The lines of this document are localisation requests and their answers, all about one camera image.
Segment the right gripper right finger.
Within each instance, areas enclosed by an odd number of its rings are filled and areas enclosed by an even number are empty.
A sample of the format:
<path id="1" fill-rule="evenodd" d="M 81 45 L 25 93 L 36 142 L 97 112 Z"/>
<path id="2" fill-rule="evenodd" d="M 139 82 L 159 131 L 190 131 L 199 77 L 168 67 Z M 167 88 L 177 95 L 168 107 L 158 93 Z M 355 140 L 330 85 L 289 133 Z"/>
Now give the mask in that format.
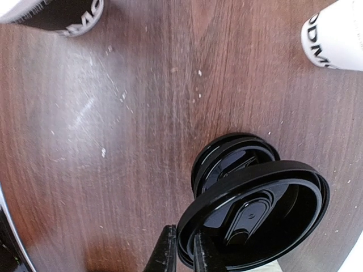
<path id="1" fill-rule="evenodd" d="M 227 272 L 222 258 L 211 238 L 199 231 L 194 237 L 193 271 L 196 272 Z"/>

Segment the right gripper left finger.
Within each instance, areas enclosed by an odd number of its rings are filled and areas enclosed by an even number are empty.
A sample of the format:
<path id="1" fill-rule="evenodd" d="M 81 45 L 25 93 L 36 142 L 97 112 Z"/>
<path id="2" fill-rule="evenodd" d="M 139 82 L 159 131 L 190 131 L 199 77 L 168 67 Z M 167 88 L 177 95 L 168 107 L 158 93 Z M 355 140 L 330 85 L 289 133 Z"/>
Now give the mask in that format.
<path id="1" fill-rule="evenodd" d="M 176 225 L 164 226 L 144 272 L 176 272 L 176 238 Z"/>

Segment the black cup lid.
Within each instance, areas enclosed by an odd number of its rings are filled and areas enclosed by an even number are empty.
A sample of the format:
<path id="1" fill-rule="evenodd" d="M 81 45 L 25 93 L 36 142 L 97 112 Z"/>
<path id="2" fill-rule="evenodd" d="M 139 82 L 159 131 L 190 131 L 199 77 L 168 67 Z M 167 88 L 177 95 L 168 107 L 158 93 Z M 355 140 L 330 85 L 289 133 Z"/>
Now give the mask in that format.
<path id="1" fill-rule="evenodd" d="M 177 226 L 178 255 L 193 266 L 194 238 L 207 235 L 228 271 L 272 262 L 307 239 L 330 200 L 327 180 L 300 161 L 250 164 L 192 180 L 194 200 Z"/>

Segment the black coffee cup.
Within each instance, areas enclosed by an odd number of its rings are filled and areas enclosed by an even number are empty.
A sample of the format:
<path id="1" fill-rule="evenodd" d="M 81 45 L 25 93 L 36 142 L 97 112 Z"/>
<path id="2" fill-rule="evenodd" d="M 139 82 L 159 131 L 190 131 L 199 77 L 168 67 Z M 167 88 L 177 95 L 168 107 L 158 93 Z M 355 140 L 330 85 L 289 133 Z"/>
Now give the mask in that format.
<path id="1" fill-rule="evenodd" d="M 11 23 L 76 37 L 93 28 L 103 10 L 103 0 L 40 1 Z"/>

